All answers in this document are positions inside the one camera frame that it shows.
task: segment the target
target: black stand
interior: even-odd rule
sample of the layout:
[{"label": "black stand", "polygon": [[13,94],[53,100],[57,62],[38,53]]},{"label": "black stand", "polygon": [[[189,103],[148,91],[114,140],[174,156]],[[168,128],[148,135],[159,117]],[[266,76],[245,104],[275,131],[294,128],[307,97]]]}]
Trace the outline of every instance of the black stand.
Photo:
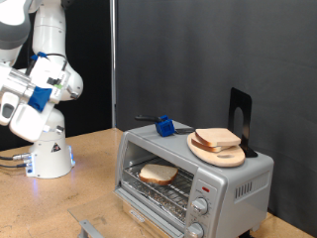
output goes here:
[{"label": "black stand", "polygon": [[244,150],[246,158],[257,157],[258,154],[250,147],[248,147],[250,137],[252,98],[250,95],[233,87],[231,88],[228,123],[228,129],[231,132],[234,132],[235,112],[238,107],[241,108],[244,115],[243,133],[240,147]]}]

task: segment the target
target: wooden plate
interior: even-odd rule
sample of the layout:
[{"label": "wooden plate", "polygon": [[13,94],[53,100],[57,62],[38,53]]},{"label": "wooden plate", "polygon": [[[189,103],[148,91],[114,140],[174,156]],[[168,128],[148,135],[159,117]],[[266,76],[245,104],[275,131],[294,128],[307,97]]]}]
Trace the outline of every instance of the wooden plate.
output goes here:
[{"label": "wooden plate", "polygon": [[239,146],[233,146],[219,153],[207,152],[191,144],[193,136],[194,133],[191,133],[187,137],[187,145],[189,149],[199,159],[209,164],[218,167],[236,167],[245,161],[245,153]]}]

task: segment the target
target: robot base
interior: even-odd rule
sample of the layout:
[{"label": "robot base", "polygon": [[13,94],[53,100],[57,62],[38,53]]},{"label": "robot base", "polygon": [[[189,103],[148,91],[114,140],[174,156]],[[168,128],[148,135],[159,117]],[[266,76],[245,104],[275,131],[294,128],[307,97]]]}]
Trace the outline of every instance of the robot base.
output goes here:
[{"label": "robot base", "polygon": [[[54,109],[47,125],[64,127],[62,114]],[[70,146],[65,142],[65,132],[43,132],[39,141],[31,148],[32,162],[26,167],[27,177],[54,179],[67,175],[75,162]]]}]

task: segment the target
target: metal bracket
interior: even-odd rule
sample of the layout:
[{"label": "metal bracket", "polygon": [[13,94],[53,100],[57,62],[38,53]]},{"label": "metal bracket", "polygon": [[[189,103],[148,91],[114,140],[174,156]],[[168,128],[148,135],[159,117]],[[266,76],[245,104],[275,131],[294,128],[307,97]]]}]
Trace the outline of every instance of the metal bracket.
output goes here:
[{"label": "metal bracket", "polygon": [[70,98],[74,99],[74,100],[77,100],[78,97],[79,97],[79,94],[77,92],[75,92],[74,90],[72,90],[71,86],[68,86],[67,87],[67,91],[69,92],[70,94]]},{"label": "metal bracket", "polygon": [[43,128],[43,131],[44,132],[56,132],[58,133],[59,135],[61,135],[64,131],[64,128],[61,127],[61,126],[56,126],[55,129],[51,128],[50,126],[46,125],[44,128]]},{"label": "metal bracket", "polygon": [[88,235],[91,238],[104,238],[88,220],[79,221],[79,225],[81,226],[81,232],[78,238],[88,238]]}]

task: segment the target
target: wooden table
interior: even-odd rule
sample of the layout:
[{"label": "wooden table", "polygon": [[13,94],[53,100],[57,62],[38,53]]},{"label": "wooden table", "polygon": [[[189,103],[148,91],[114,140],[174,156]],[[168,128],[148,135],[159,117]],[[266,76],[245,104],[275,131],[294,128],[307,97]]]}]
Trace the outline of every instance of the wooden table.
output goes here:
[{"label": "wooden table", "polygon": [[[68,209],[96,200],[114,189],[118,129],[67,138],[76,166],[55,179],[27,178],[24,169],[0,169],[0,238],[71,238],[80,233]],[[12,156],[29,147],[1,152]],[[2,165],[13,162],[0,161]],[[311,238],[312,236],[267,215],[257,238]]]}]

